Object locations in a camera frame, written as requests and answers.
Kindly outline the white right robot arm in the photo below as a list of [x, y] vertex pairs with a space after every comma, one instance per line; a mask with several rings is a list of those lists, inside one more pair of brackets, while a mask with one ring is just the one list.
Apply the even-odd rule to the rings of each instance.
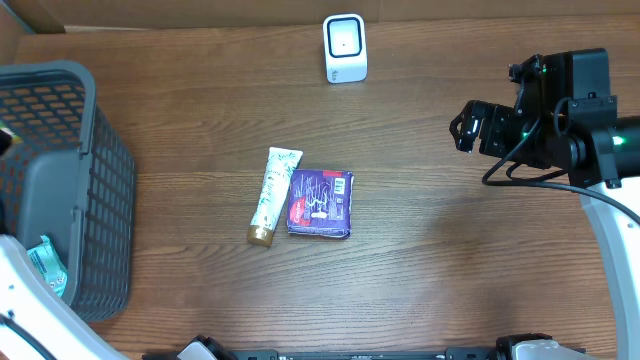
[[615, 316], [617, 356], [639, 356], [639, 120], [615, 97], [523, 96], [512, 107], [469, 101], [449, 125], [457, 150], [498, 158], [495, 187], [572, 192], [593, 228]]

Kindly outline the teal wet wipes pack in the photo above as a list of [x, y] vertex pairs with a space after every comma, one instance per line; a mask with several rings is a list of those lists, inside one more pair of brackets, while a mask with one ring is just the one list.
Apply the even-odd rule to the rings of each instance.
[[41, 235], [40, 238], [41, 243], [29, 249], [27, 254], [45, 283], [58, 297], [62, 297], [68, 281], [68, 271], [50, 238], [46, 235]]

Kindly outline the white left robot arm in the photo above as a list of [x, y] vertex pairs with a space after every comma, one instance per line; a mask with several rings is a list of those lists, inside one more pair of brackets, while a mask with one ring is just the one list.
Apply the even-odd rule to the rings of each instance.
[[26, 249], [1, 237], [1, 353], [10, 359], [123, 359], [58, 297]]

